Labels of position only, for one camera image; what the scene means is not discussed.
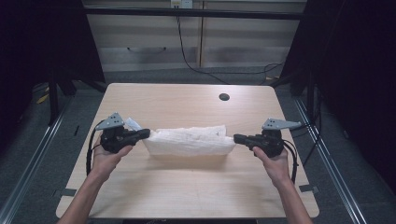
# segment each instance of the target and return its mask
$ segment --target wrist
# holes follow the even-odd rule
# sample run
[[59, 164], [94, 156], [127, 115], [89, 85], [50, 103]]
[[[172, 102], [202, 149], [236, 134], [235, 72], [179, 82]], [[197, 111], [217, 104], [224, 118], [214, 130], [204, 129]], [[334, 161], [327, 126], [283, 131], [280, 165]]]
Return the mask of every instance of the wrist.
[[91, 172], [88, 174], [87, 179], [90, 179], [92, 183], [103, 185], [108, 180], [108, 176], [104, 176], [96, 169], [92, 169]]
[[277, 181], [273, 181], [273, 184], [279, 191], [294, 188], [294, 184], [290, 178], [284, 178]]

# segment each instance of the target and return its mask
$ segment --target light wood surface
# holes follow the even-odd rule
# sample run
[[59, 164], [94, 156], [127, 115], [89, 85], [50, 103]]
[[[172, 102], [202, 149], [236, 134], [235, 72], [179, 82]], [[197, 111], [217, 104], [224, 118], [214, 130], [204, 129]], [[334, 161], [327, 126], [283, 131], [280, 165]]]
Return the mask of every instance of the light wood surface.
[[[229, 94], [230, 100], [221, 101], [221, 93]], [[151, 130], [225, 124], [228, 136], [260, 133], [268, 118], [284, 118], [274, 90], [253, 86], [111, 84], [91, 130], [114, 112], [124, 119], [132, 117]], [[282, 134], [292, 142], [288, 130]], [[89, 136], [68, 189], [78, 189], [86, 176], [88, 143]], [[304, 168], [299, 166], [296, 186], [306, 184]], [[300, 192], [300, 195], [309, 215], [317, 216], [313, 193]], [[56, 212], [58, 217], [72, 199], [62, 197]], [[91, 212], [91, 217], [116, 218], [284, 216], [279, 195], [261, 161], [247, 147], [237, 145], [227, 156], [154, 157], [141, 141], [103, 185]]]

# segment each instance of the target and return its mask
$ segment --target black circular hole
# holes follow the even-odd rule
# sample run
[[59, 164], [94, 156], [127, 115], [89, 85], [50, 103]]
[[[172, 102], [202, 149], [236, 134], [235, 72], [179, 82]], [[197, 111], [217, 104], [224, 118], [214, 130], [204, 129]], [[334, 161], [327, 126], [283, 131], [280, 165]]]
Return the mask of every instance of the black circular hole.
[[227, 93], [222, 93], [222, 94], [219, 95], [219, 98], [222, 101], [228, 101], [228, 100], [230, 100], [230, 95], [227, 94]]

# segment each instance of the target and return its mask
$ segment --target white cloth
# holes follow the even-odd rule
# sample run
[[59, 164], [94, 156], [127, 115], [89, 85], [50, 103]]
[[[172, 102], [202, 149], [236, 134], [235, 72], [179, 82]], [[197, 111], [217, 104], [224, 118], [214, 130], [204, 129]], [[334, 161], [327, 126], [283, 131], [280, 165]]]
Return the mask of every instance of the white cloth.
[[205, 128], [158, 129], [143, 139], [151, 155], [226, 155], [235, 147], [225, 125]]

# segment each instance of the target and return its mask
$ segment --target electrical outlet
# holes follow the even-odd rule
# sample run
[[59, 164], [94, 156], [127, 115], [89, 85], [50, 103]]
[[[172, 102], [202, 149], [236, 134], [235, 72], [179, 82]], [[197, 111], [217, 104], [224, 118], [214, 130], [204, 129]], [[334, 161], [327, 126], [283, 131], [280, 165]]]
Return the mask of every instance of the electrical outlet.
[[192, 8], [192, 0], [181, 0], [182, 8]]
[[171, 8], [181, 8], [181, 0], [171, 0]]

